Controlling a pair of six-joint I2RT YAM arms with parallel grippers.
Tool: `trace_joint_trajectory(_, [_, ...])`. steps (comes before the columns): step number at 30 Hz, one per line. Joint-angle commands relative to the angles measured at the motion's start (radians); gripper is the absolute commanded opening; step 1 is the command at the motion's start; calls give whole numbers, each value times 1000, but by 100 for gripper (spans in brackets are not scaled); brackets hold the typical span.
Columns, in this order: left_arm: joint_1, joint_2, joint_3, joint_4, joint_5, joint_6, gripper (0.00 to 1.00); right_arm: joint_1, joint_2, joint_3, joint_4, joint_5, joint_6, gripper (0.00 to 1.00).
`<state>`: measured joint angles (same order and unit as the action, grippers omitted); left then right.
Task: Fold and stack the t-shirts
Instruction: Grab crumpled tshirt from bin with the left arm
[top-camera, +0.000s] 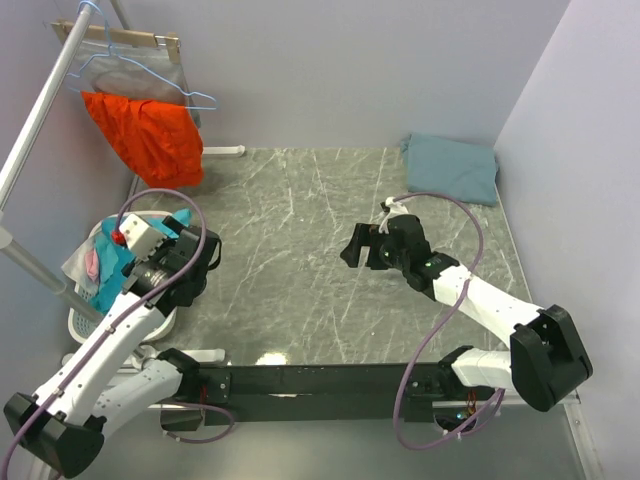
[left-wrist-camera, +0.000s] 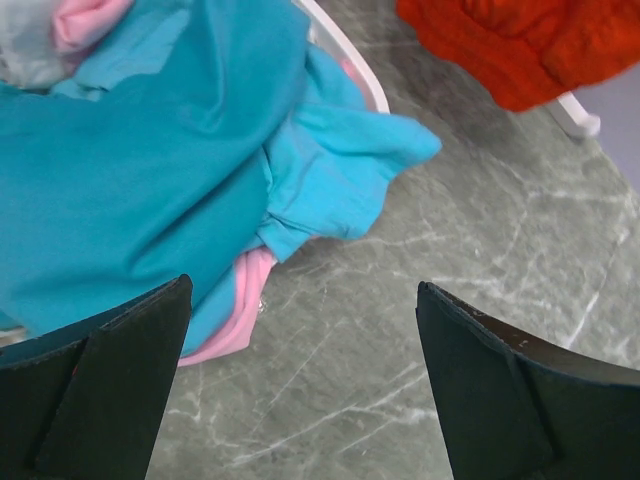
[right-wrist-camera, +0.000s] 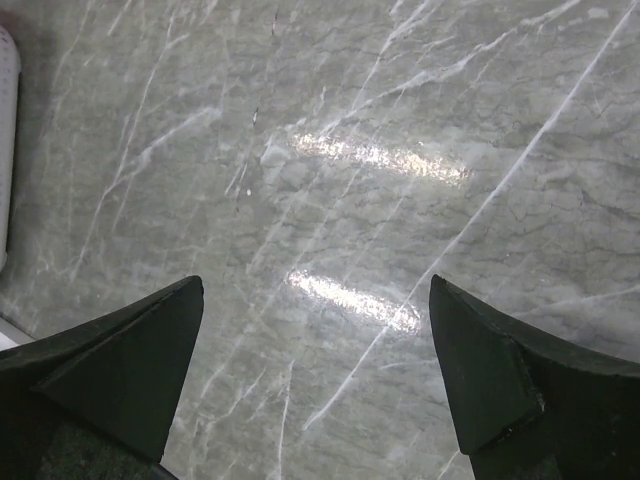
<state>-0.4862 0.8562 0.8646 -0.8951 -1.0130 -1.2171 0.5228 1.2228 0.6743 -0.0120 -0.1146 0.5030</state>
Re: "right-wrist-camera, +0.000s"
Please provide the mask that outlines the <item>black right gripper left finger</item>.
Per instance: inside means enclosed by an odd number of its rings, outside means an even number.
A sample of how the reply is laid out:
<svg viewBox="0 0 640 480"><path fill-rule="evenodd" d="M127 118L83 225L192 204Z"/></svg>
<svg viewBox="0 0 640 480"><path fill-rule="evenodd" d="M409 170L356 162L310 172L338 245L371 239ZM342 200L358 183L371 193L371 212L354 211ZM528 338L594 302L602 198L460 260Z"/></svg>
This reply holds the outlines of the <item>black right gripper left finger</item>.
<svg viewBox="0 0 640 480"><path fill-rule="evenodd" d="M3 350L2 478L172 478L161 459L203 310L193 275Z"/></svg>

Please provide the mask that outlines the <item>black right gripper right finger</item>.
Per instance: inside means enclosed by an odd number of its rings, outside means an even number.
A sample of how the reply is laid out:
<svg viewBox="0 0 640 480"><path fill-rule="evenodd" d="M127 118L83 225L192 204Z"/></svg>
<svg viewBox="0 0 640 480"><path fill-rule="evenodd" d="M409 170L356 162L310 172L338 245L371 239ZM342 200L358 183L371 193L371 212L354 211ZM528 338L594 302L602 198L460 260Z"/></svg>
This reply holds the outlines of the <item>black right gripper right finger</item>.
<svg viewBox="0 0 640 480"><path fill-rule="evenodd" d="M434 346L477 479L636 479L639 366L431 280Z"/></svg>

